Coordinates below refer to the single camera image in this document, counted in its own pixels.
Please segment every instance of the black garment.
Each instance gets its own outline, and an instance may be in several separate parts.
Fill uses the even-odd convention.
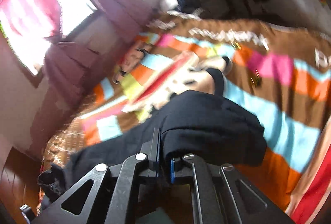
[[[216,92],[222,94],[222,73],[214,71],[210,74],[219,81]],[[65,186],[60,188],[68,190],[99,163],[113,166],[139,153],[142,144],[152,139],[154,128],[161,130],[162,157],[166,164],[172,157],[193,153],[215,165],[257,166],[266,150],[264,128],[255,115],[222,96],[186,91],[122,136],[73,154],[63,169]]]

